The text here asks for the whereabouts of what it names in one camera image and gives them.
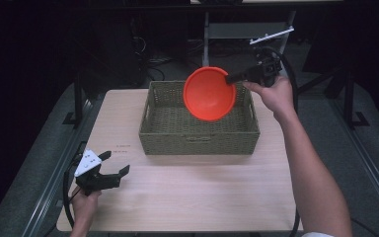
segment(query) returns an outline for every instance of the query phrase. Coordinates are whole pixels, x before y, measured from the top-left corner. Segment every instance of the tabletop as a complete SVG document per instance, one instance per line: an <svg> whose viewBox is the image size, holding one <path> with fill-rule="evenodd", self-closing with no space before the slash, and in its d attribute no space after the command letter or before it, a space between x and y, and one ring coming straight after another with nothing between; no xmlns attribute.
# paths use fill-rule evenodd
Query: tabletop
<svg viewBox="0 0 379 237"><path fill-rule="evenodd" d="M87 148L112 152L101 174L128 164L130 172L119 188L103 191L91 231L291 230L295 202L282 131L259 95L252 94L261 130L252 155L170 156L143 152L138 131L147 92L106 94ZM71 230L64 210L57 228Z"/></svg>

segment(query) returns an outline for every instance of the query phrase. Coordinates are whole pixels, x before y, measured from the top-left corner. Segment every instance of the dark background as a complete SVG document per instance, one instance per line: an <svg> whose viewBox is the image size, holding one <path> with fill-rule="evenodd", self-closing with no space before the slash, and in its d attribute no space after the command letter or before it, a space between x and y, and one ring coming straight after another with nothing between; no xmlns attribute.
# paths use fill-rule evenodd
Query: dark background
<svg viewBox="0 0 379 237"><path fill-rule="evenodd" d="M202 26L199 14L96 15L72 13L60 2L0 1L0 201L57 99L78 72L84 75L88 97L111 88L136 88L145 74L135 73L144 65L133 56L133 29L145 35L148 43L181 57L183 43L202 34L202 28L195 27ZM138 19L137 27L129 24L133 18ZM294 26L290 41L313 43L305 71L325 73L347 58L354 80L371 94L379 109L379 2L299 8ZM175 34L166 34L171 30ZM120 53L108 50L120 48L110 39L123 42ZM103 63L92 58L90 51Z"/></svg>

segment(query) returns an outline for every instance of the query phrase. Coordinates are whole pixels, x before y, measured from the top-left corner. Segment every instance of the floor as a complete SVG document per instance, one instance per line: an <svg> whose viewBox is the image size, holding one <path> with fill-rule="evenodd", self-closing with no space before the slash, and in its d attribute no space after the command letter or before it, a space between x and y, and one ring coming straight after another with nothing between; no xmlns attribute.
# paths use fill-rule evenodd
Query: floor
<svg viewBox="0 0 379 237"><path fill-rule="evenodd" d="M310 45L289 44L285 55L295 69L298 84L302 85L318 74L302 72ZM156 66L151 78L161 80L185 80L201 64L200 56L190 58L190 63L172 61ZM229 73L253 64L253 56L238 50L230 56L212 55L211 65L225 68ZM142 87L147 88L150 81ZM370 126L351 131L344 125L339 109L342 96L328 100L323 96L327 83L322 83L299 98L299 116L325 164L333 173L347 200L351 217L371 228L379 235L379 189L374 184L371 170L365 166L362 156L371 157L379 171L379 113L371 98L359 86L355 86L354 110L362 112ZM74 111L73 86L60 97L41 130L23 167L14 180L0 206L0 236L68 236L52 227L61 211L61 178L65 159L70 159L78 147L87 141L104 94L92 100L84 111L84 120L76 129L63 124L68 113ZM362 226L353 223L354 236L374 236ZM261 233L261 236L288 236L288 232ZM192 236L192 233L90 233L89 236ZM196 233L196 237L250 236L250 233Z"/></svg>

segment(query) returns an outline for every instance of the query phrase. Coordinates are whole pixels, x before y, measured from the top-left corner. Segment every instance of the rectangular basket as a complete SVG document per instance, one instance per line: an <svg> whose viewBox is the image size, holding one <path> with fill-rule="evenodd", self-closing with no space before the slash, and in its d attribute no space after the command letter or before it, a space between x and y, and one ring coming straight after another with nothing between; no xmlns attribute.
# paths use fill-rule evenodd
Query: rectangular basket
<svg viewBox="0 0 379 237"><path fill-rule="evenodd" d="M146 155L252 154L260 136L251 92L237 84L232 111L210 122L190 114L184 81L151 82L139 137Z"/></svg>

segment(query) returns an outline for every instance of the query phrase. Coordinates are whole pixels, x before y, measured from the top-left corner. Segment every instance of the gray floor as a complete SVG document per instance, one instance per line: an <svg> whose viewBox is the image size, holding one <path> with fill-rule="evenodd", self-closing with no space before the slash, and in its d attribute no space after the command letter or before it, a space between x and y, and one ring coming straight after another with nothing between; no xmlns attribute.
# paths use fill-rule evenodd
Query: gray floor
<svg viewBox="0 0 379 237"><path fill-rule="evenodd" d="M309 45L289 45L285 51L293 64L302 85L314 78L316 74L301 72L302 64L307 55ZM193 62L200 63L200 57L195 56ZM239 53L231 57L211 57L210 64L225 68L228 72L238 71L247 65L255 63L251 55ZM166 80L185 80L196 69L195 65L171 62L158 67L166 76ZM360 153L356 150L349 137L349 131L342 125L338 112L342 97L337 100L327 100L322 91L325 83L311 89L299 98L299 116L306 127L318 153L334 174L346 197L350 214L353 218L366 224L379 234L379 194L369 179L368 172L363 166ZM55 105L52 113L36 143L33 145L26 161L21 168L11 189L8 191L0 206L0 236L43 236L56 222L62 200L61 177L54 184L49 184L51 176L58 167L59 158L80 141L86 141L91 133L93 123L98 115L104 95L92 102L92 108L87 112L80 132L73 125L62 124L67 113L73 112L73 90L69 87ZM379 113L371 98L359 86L355 86L354 110L363 112L370 126L358 127L355 134L372 157L379 170ZM75 142L66 148L66 144ZM37 206L46 186L54 185L56 193L50 194L48 206ZM31 217L35 210L42 210L42 220L35 222L35 231L27 231L31 226ZM372 236L363 228L353 224L354 236ZM262 236L288 236L287 232L261 233ZM134 233L90 233L89 236L133 236ZM49 236L68 236L68 233L52 230ZM191 236L190 233L141 233L140 236L175 237ZM196 233L197 237L227 237L249 236L249 233Z"/></svg>

